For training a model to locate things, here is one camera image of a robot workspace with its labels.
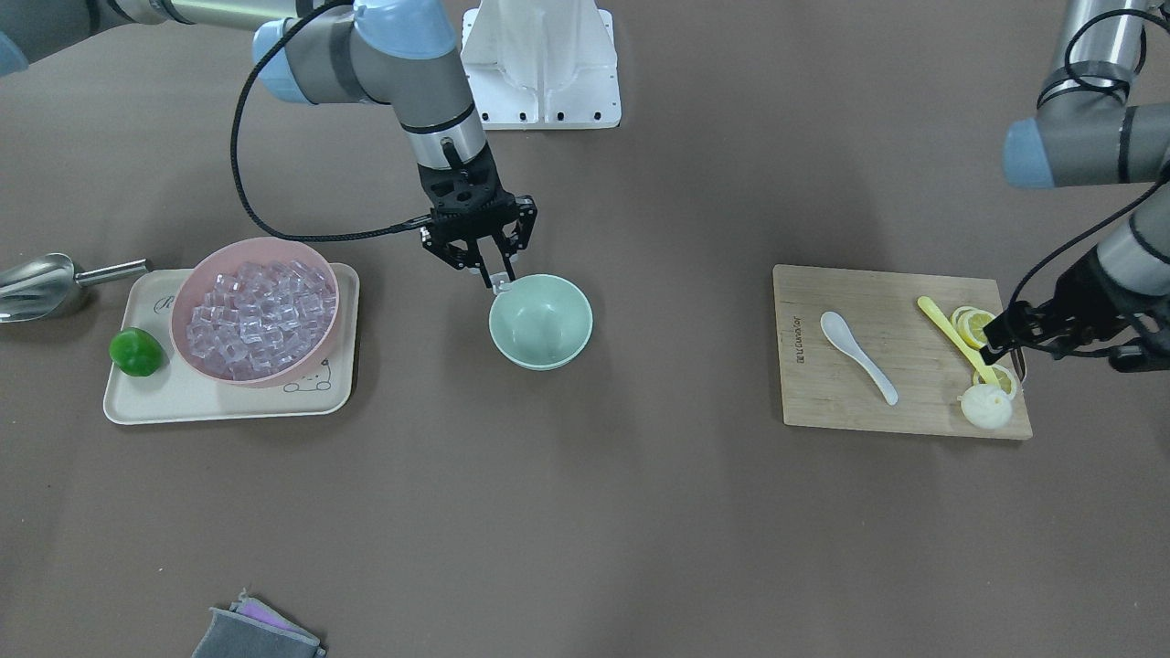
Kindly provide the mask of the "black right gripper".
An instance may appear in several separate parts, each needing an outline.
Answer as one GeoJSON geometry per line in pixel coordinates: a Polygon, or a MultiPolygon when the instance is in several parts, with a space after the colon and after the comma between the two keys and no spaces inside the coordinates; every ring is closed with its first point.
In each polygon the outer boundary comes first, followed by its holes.
{"type": "Polygon", "coordinates": [[[424,249],[456,270],[477,270],[494,288],[479,240],[493,239],[505,266],[505,279],[516,279],[512,259],[526,249],[537,219],[531,196],[512,196],[502,187],[493,150],[486,146],[472,162],[461,162],[454,145],[443,144],[450,167],[420,167],[424,191],[433,208],[420,229],[424,249]]]}

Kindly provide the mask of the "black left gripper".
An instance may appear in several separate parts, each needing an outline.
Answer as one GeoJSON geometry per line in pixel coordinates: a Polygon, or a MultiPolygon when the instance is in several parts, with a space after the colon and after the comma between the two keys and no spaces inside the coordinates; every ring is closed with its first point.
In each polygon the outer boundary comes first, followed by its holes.
{"type": "Polygon", "coordinates": [[[1048,343],[1054,359],[1106,358],[1119,372],[1166,371],[1166,294],[1130,292],[1109,275],[1097,249],[1057,280],[1048,310],[1011,303],[983,325],[979,355],[994,364],[1011,351],[1048,343]]]}

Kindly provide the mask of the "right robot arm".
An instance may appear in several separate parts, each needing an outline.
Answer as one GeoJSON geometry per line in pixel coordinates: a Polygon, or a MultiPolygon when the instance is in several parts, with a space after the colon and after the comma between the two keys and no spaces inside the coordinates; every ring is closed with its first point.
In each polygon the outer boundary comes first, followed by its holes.
{"type": "Polygon", "coordinates": [[[391,107],[410,140],[431,211],[388,226],[418,229],[424,249],[486,287],[516,275],[537,207],[503,187],[450,18],[439,1],[5,1],[4,75],[25,71],[113,27],[209,25],[252,32],[250,75],[230,121],[236,189],[239,128],[252,87],[310,105],[391,107]]]}

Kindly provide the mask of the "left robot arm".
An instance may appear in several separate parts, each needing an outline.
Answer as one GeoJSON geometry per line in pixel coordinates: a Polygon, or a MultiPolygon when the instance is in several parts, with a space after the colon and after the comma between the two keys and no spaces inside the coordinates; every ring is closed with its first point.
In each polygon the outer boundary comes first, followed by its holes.
{"type": "Polygon", "coordinates": [[[1166,104],[1133,105],[1145,27],[1166,29],[1165,1],[1071,1],[1037,94],[1006,133],[1003,170],[1019,189],[1145,183],[1096,228],[1103,239],[1057,279],[1048,301],[1013,294],[986,325],[986,364],[1028,348],[1103,358],[1119,372],[1166,370],[1166,104]]]}

